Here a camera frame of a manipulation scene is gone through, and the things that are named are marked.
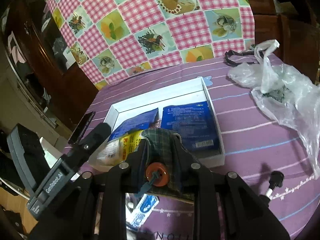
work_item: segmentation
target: barcode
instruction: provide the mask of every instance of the barcode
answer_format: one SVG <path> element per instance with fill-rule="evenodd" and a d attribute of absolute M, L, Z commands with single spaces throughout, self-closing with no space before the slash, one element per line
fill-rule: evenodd
<path fill-rule="evenodd" d="M 211 140 L 196 143 L 196 148 L 201 148 L 205 146 L 213 146 L 213 140 L 211 139 Z"/>
<path fill-rule="evenodd" d="M 108 155 L 107 155 L 107 158 L 113 158 L 115 155 L 116 155 L 116 153 L 108 154 Z"/>

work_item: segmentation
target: purple tablecloth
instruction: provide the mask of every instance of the purple tablecloth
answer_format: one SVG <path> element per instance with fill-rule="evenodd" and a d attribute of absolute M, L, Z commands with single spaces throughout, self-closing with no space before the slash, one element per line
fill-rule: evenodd
<path fill-rule="evenodd" d="M 281 64 L 275 55 L 271 63 Z M 233 56 L 237 62 L 252 57 Z M 272 170 L 280 170 L 285 179 L 282 188 L 272 195 L 270 209 L 281 221 L 292 239 L 303 229 L 314 213 L 320 196 L 320 179 L 314 180 L 307 153 L 297 132 L 271 122 L 256 107 L 250 89 L 236 85 L 226 75 L 230 67 L 223 58 L 188 63 L 155 70 L 127 79 L 100 91 L 88 112 L 96 115 L 86 134 L 103 122 L 110 106 L 124 99 L 202 76 L 218 115 L 226 152 L 225 165 L 212 169 L 226 174 L 237 172 L 256 193 L 268 188 Z M 84 165 L 81 171 L 92 170 Z M 177 200 L 160 198 L 141 230 L 154 237 L 192 238 L 193 206 Z"/>

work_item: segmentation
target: black phone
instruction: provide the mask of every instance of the black phone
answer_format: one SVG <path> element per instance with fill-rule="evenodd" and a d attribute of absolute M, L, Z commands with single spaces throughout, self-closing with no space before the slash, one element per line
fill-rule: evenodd
<path fill-rule="evenodd" d="M 73 144 L 78 144 L 81 138 L 83 137 L 85 130 L 87 130 L 90 122 L 92 121 L 94 115 L 96 112 L 90 112 L 85 114 L 80 122 L 78 123 L 76 129 L 73 131 L 71 134 L 71 137 L 68 141 L 68 144 L 73 145 Z"/>

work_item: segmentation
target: open cardboard box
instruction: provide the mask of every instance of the open cardboard box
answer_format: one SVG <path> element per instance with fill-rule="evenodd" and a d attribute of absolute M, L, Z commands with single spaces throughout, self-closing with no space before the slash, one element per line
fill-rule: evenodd
<path fill-rule="evenodd" d="M 202 77 L 180 82 L 135 96 L 113 104 L 104 120 L 114 131 L 123 121 L 138 114 L 159 109 L 159 118 L 162 119 L 163 108 L 170 105 L 185 105 L 207 101 L 210 111 L 215 119 L 215 127 L 219 136 L 220 148 L 206 150 L 194 154 L 198 160 L 208 168 L 224 165 L 225 151 L 217 115 L 212 105 L 207 86 Z M 108 171 L 110 166 L 100 165 L 97 161 L 98 152 L 93 153 L 88 163 L 98 171 Z"/>

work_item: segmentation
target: red button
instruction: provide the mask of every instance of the red button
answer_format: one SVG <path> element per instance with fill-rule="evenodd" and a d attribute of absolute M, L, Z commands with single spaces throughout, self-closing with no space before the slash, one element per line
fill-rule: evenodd
<path fill-rule="evenodd" d="M 150 181 L 152 179 L 153 176 L 153 172 L 159 172 L 159 179 L 155 179 L 155 181 L 153 182 L 153 185 L 156 187 L 162 187 L 168 184 L 169 182 L 169 173 L 167 170 L 167 167 L 162 164 L 162 163 L 151 163 L 147 170 L 146 170 L 146 176 L 148 181 Z"/>

